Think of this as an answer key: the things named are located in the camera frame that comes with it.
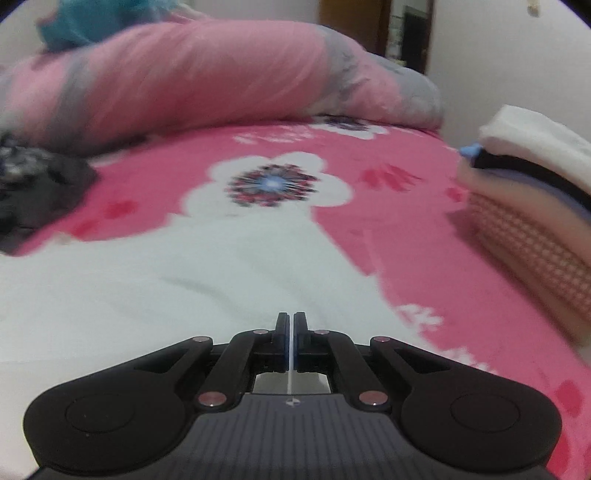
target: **gray ribbed panel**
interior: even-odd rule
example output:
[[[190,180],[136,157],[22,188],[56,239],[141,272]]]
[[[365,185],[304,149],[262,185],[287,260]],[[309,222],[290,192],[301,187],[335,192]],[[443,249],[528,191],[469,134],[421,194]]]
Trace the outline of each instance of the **gray ribbed panel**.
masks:
[[[245,395],[199,417],[169,455],[109,480],[555,480],[542,467],[512,475],[455,470],[412,447],[382,414],[342,395]],[[34,480],[74,480],[44,470]]]

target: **metal rivet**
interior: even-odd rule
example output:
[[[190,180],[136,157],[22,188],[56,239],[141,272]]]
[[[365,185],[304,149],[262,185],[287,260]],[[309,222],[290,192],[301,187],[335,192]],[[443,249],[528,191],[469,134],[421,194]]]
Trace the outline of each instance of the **metal rivet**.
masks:
[[[197,400],[204,407],[219,407],[226,403],[227,399],[222,392],[205,392],[199,395]]]
[[[384,405],[388,401],[388,396],[384,392],[368,390],[359,396],[359,401],[365,405],[376,407],[378,405]]]

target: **teal fabric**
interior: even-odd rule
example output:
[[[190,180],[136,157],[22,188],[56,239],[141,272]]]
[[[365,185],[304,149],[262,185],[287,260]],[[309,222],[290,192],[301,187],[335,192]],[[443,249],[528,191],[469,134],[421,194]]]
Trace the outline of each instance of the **teal fabric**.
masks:
[[[142,23],[165,20],[178,0],[60,0],[52,18],[37,28],[49,51],[103,41]]]

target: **floral bedsheet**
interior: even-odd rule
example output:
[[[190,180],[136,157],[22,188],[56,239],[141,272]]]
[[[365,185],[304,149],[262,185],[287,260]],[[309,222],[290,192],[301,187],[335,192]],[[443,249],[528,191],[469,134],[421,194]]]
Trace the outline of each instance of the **floral bedsheet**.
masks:
[[[332,117],[194,131],[97,162],[85,204],[0,263],[0,380],[20,392],[0,394],[0,476],[34,467],[15,418],[52,384],[304,310],[357,342],[396,336],[537,388],[563,418],[550,470],[588,478],[589,369],[475,242],[457,160],[434,135]],[[67,309],[47,301],[60,296]]]

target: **brown door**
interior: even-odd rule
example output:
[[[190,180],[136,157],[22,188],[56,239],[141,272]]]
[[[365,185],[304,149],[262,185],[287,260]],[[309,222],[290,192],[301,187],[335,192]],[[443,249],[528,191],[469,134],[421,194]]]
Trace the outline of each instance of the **brown door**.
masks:
[[[383,55],[382,30],[384,21],[388,29],[389,5],[387,0],[320,0],[320,23],[357,40],[367,51]]]

